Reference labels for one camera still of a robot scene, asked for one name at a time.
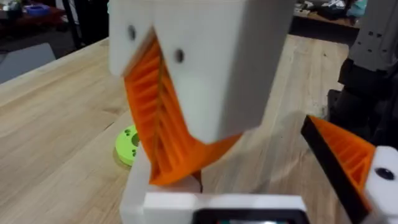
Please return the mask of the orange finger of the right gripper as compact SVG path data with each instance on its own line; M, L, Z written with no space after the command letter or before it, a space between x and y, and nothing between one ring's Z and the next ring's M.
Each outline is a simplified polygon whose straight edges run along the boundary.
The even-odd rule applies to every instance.
M127 101L149 159L149 183L162 183L162 44L153 25L152 1L109 4L109 69L124 81Z
M294 2L157 1L163 145L152 183L174 183L217 161L260 125Z

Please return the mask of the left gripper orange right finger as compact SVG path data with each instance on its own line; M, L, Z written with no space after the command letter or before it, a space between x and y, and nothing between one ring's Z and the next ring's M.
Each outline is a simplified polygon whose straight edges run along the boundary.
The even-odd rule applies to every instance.
M301 135L333 187L345 223L397 224L397 149L307 115Z

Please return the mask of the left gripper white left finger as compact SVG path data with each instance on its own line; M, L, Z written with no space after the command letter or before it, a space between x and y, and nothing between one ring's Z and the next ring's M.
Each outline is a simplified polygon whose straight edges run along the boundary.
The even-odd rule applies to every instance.
M140 145L129 173L129 177L124 189L119 214L123 224L144 223L143 203L147 192L172 192L172 193L201 193L202 185L200 180L190 175L174 184L166 186L156 186L149 184L151 172L150 161L145 151Z

